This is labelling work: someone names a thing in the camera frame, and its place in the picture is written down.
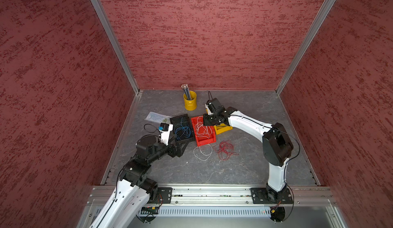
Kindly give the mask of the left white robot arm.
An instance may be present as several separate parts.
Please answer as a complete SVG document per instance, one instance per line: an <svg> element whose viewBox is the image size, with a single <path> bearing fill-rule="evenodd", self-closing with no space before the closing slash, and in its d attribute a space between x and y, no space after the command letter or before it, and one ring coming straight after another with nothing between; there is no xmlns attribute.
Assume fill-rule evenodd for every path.
<svg viewBox="0 0 393 228"><path fill-rule="evenodd" d="M159 201L158 183L148 178L151 165L165 155L181 157L191 140L178 143L170 132L147 134L136 153L119 172L116 187L91 228L127 228L150 201Z"/></svg>

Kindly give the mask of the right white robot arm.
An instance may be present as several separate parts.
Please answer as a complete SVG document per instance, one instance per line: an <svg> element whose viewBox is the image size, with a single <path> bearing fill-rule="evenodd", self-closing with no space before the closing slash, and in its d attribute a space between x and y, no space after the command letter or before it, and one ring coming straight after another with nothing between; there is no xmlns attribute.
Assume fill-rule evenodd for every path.
<svg viewBox="0 0 393 228"><path fill-rule="evenodd" d="M205 126L225 124L240 129L260 140L263 154L269 163L269 177L266 184L266 196L270 203L279 203L287 188L286 172L294 149L290 135L280 123L268 124L253 119L239 110L225 108L218 99L206 102L207 113L203 114Z"/></svg>

